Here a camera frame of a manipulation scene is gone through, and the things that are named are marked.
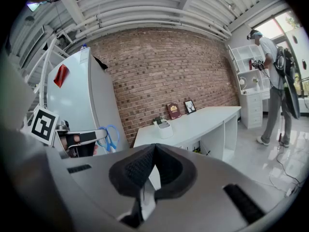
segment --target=table lamp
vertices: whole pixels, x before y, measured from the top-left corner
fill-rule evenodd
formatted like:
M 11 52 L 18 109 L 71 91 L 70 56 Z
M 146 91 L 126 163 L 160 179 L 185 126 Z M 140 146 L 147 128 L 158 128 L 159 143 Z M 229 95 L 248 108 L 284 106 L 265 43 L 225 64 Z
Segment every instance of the table lamp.
M 239 78 L 239 84 L 240 84 L 240 85 L 244 85 L 244 84 L 245 84 L 245 81 L 246 81 L 246 86 L 247 86 L 247 79 L 244 78 L 244 77 L 240 77 L 240 78 Z M 243 94 L 246 94 L 246 93 L 247 93 L 247 91 L 244 90 L 245 87 L 243 87 L 243 88 L 241 89 L 241 90 L 243 91 Z

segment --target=black picture frame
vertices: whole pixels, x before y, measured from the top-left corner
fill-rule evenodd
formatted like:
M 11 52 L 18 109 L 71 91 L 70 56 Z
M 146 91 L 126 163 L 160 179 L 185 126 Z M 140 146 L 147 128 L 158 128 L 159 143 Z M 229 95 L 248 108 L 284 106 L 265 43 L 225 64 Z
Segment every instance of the black picture frame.
M 184 103 L 184 106 L 187 109 L 188 114 L 191 114 L 191 113 L 194 113 L 194 112 L 197 111 L 197 109 L 195 108 L 194 103 L 193 103 L 192 100 L 187 100 L 187 101 L 185 101 L 183 103 Z

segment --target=gold emblem on book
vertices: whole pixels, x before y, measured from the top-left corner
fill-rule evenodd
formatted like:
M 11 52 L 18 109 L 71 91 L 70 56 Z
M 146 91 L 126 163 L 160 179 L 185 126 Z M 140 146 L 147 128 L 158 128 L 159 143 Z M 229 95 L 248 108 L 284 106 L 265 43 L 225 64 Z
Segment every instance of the gold emblem on book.
M 170 107 L 170 110 L 171 110 L 172 112 L 177 111 L 177 107 L 176 107 L 176 106 L 171 106 L 171 107 Z

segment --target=white t-shirt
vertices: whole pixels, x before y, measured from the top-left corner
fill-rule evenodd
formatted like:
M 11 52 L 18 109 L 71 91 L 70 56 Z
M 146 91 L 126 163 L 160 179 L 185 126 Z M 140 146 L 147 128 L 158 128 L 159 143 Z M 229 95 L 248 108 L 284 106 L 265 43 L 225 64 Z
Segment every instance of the white t-shirt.
M 262 37 L 260 39 L 260 45 L 263 49 L 265 56 L 267 53 L 269 53 L 270 56 L 272 57 L 272 62 L 275 62 L 277 59 L 276 45 L 269 38 L 266 38 L 266 37 Z M 270 87 L 275 87 L 277 89 L 283 89 L 282 78 L 280 78 L 273 64 L 271 67 L 269 67 L 269 78 L 271 81 Z

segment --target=brick wall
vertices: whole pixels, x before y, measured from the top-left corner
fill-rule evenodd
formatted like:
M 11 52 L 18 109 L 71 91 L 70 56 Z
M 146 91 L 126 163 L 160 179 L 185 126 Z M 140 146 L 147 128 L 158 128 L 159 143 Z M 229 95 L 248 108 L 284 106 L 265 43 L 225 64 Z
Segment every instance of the brick wall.
M 239 104 L 224 44 L 178 29 L 131 29 L 88 44 L 109 66 L 119 114 L 129 143 L 157 116 L 169 118 L 166 104 L 184 101 L 196 109 Z

